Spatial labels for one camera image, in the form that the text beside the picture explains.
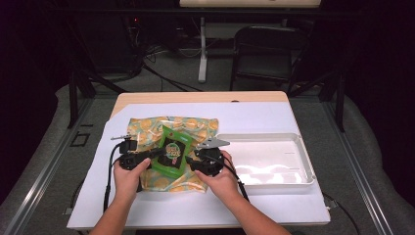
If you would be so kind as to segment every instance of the gray carpet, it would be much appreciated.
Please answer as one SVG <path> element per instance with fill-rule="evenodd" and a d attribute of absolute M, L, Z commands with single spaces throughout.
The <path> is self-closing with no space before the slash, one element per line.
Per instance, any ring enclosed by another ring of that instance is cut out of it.
<path fill-rule="evenodd" d="M 207 82 L 197 81 L 199 56 L 189 58 L 171 53 L 157 54 L 155 63 L 148 63 L 160 74 L 184 82 L 206 91 L 227 90 L 231 61 L 229 51 L 211 50 L 207 63 Z M 143 70 L 134 79 L 117 83 L 120 87 L 135 92 L 178 91 L 166 82 Z M 85 177 L 95 155 L 106 120 L 110 117 L 116 95 L 108 88 L 95 84 L 98 91 L 96 99 L 79 123 L 79 134 L 89 133 L 84 147 L 67 145 L 59 161 L 58 168 L 52 173 L 52 180 L 38 202 L 37 207 L 27 217 L 22 226 L 22 234 L 77 234 L 66 229 L 69 216 L 63 211 L 70 205 L 72 193 Z M 273 84 L 258 84 L 238 81 L 237 90 L 275 90 Z M 341 203 L 356 221 L 361 234 L 379 234 L 376 224 L 367 209 L 359 188 L 356 186 L 345 148 L 327 115 L 325 104 L 319 103 L 316 90 L 311 90 L 300 98 L 291 99 L 295 117 L 305 142 L 312 165 L 319 179 L 321 189 Z M 1 227 L 4 233 L 21 206 L 43 166 L 54 156 L 57 146 L 66 134 L 69 123 L 68 88 L 57 93 L 60 99 L 56 115 L 45 134 L 44 139 L 28 164 L 26 171 L 7 200 L 1 205 Z M 392 189 L 392 185 L 382 171 L 381 153 L 373 133 L 353 103 L 346 99 L 345 108 L 346 138 L 364 169 L 365 175 L 380 202 L 394 234 L 410 234 L 415 231 L 415 211 L 405 203 Z M 355 228 L 340 208 L 330 210 L 332 221 L 324 226 L 289 226 L 292 232 L 303 234 L 356 234 Z M 224 234 L 207 230 L 200 234 Z M 235 231 L 226 230 L 227 234 Z M 185 231 L 139 231 L 138 234 L 188 234 Z"/>

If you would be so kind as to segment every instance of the green package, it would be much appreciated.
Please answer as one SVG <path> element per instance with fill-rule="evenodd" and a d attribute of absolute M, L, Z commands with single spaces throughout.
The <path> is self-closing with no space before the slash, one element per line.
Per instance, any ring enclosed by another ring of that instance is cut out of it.
<path fill-rule="evenodd" d="M 166 154 L 152 160 L 152 169 L 175 179 L 182 176 L 192 140 L 189 135 L 163 126 L 159 147 L 165 148 Z"/>

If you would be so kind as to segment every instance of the white tabletop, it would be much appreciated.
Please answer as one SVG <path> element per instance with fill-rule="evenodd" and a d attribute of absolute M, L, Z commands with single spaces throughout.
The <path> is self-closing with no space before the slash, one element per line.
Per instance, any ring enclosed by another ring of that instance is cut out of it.
<path fill-rule="evenodd" d="M 108 164 L 131 118 L 152 117 L 218 118 L 218 133 L 295 133 L 300 135 L 289 102 L 169 103 L 127 105 L 106 124 L 94 161 L 79 193 L 68 228 L 92 228 L 103 212 Z M 110 202 L 114 198 L 114 181 Z M 326 224 L 330 215 L 324 205 L 318 180 L 301 187 L 280 187 L 272 194 L 249 193 L 250 201 L 281 224 Z M 239 223 L 207 189 L 199 192 L 140 192 L 126 222 L 134 228 L 238 227 Z"/>

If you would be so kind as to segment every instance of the person's right hand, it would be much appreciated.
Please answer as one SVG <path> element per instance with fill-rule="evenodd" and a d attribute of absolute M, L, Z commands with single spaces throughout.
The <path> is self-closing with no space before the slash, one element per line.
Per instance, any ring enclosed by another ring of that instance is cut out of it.
<path fill-rule="evenodd" d="M 226 151 L 220 151 L 225 160 L 225 163 L 231 166 L 232 157 Z M 238 192 L 238 185 L 235 176 L 227 169 L 226 167 L 218 173 L 215 177 L 207 176 L 202 172 L 195 170 L 196 175 L 210 187 L 216 197 L 218 197 L 222 202 L 226 200 L 232 200 L 234 197 L 242 197 Z"/>

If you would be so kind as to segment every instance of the hand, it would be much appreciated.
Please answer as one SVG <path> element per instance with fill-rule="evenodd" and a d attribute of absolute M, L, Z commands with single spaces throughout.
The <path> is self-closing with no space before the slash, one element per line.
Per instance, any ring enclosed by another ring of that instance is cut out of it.
<path fill-rule="evenodd" d="M 220 151 L 225 160 L 225 164 L 231 166 L 232 157 L 226 151 Z M 198 170 L 195 170 L 196 175 L 210 187 L 216 197 L 222 202 L 226 200 L 232 200 L 234 197 L 242 197 L 238 192 L 238 185 L 235 176 L 226 167 L 218 173 L 215 177 L 207 176 Z"/>
<path fill-rule="evenodd" d="M 140 174 L 149 166 L 151 160 L 145 159 L 132 170 L 123 169 L 119 161 L 114 164 L 115 200 L 129 203 L 134 202 Z"/>

